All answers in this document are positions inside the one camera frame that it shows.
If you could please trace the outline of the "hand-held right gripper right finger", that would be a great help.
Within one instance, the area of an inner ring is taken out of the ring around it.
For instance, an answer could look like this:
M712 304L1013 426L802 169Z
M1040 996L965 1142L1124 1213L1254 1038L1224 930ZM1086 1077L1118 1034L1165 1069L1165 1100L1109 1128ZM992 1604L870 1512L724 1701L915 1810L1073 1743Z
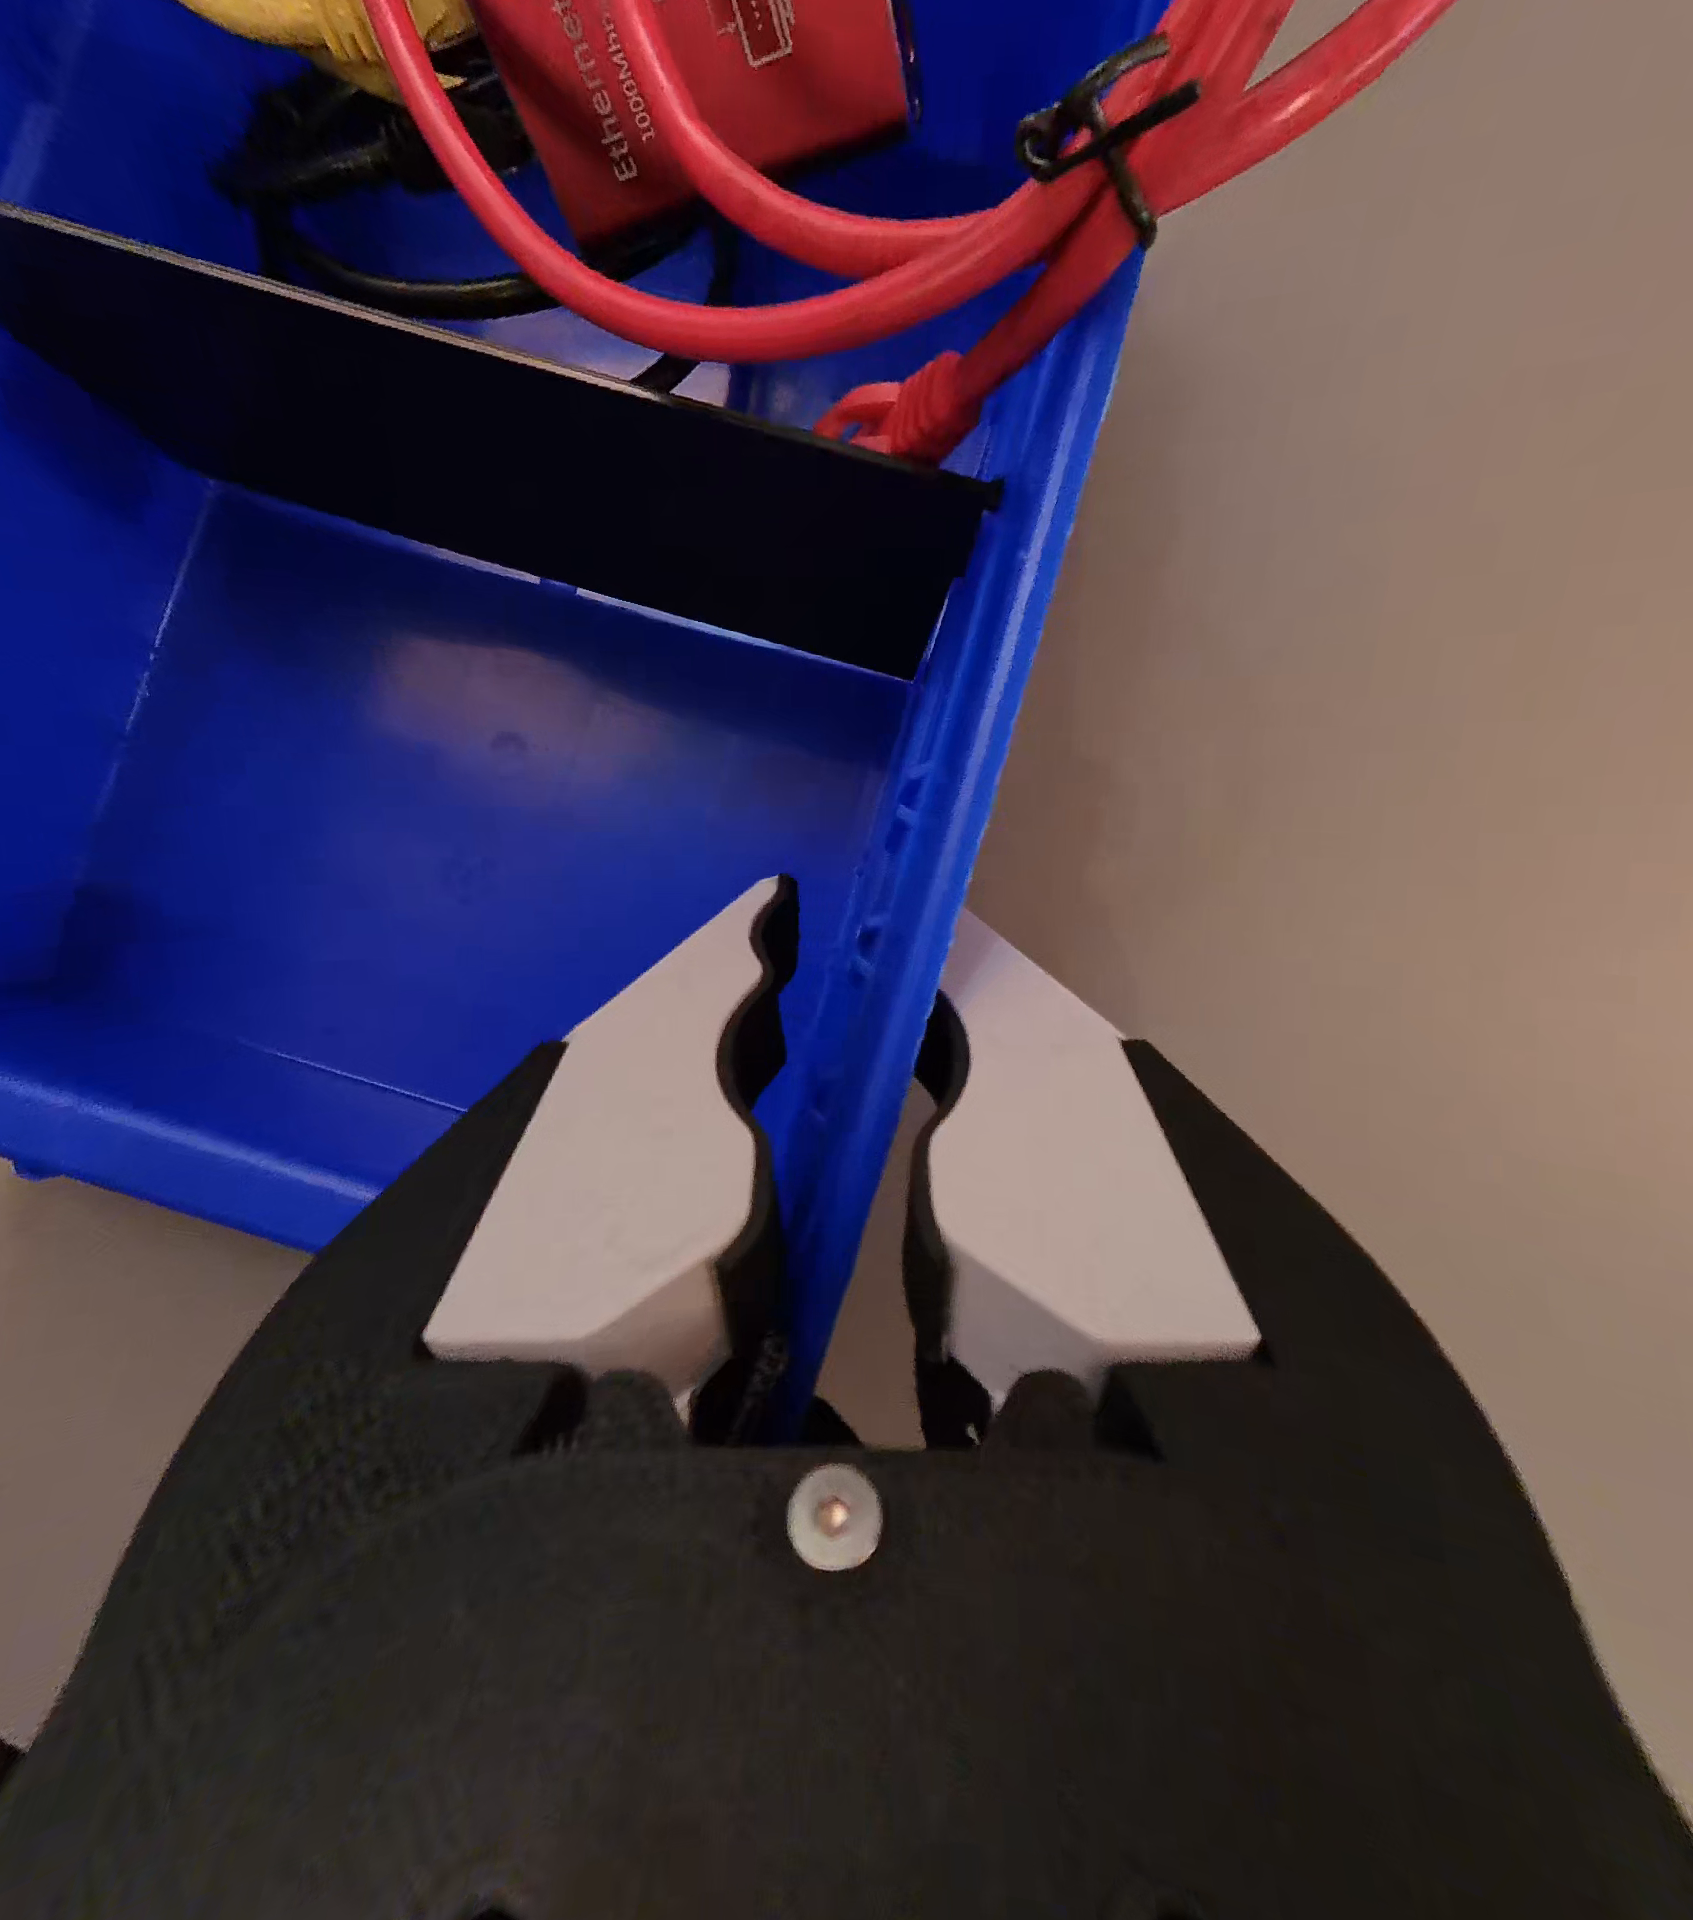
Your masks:
M982 1451L1028 1375L1242 1364L1262 1330L1146 1100L1129 1038L962 917L915 1057L909 1324L926 1451Z

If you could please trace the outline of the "black twist tie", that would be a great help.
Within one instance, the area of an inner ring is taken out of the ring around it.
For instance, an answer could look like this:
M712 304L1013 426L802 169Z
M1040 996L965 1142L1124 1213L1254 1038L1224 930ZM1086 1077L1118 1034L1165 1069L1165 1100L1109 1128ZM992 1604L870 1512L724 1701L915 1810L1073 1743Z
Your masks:
M1129 237L1148 254L1160 244L1160 215L1129 175L1129 149L1146 131L1160 131L1165 118L1199 108L1199 78L1175 78L1165 95L1148 95L1146 108L1129 108L1124 118L1105 108L1118 78L1146 73L1168 63L1168 32L1146 32L1129 45L1118 45L1109 63L1097 63L1078 88L1068 88L1054 108L1028 115L1013 131L1013 152L1028 169L1028 180L1054 189L1078 169L1097 169L1124 207Z

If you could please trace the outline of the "red adapter box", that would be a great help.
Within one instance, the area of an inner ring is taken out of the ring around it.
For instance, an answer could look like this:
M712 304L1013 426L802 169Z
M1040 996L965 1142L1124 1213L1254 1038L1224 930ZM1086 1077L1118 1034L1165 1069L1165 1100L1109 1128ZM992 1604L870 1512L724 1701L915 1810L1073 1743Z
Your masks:
M484 0L467 12L588 256L702 207L629 39L629 4ZM915 39L886 0L679 0L651 12L702 118L765 180L915 125Z

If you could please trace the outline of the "blue plastic bin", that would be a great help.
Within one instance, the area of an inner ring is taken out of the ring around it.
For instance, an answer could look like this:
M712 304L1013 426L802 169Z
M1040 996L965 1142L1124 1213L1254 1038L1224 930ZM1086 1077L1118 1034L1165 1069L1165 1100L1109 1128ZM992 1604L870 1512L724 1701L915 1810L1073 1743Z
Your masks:
M186 4L0 4L0 197L261 272L210 169L284 73ZM1013 300L707 365L702 399L806 431ZM791 876L762 1095L791 1430L1129 300L1138 265L949 462L1007 505L915 681L210 485L0 331L0 1159L319 1252L527 1044Z

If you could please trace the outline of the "black bin divider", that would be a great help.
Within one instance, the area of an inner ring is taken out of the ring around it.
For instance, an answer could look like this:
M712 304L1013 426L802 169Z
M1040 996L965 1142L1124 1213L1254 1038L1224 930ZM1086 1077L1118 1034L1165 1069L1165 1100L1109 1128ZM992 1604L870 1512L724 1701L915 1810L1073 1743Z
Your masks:
M0 331L210 485L901 681L1007 505L6 197Z

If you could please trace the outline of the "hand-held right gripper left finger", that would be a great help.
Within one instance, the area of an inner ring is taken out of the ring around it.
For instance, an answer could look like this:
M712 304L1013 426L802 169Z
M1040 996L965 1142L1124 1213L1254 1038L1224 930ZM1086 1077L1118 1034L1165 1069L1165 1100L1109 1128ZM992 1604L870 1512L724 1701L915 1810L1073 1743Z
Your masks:
M426 1348L654 1375L748 1438L779 1364L790 1235L762 1095L790 1069L791 876L755 884L603 999L493 1171Z

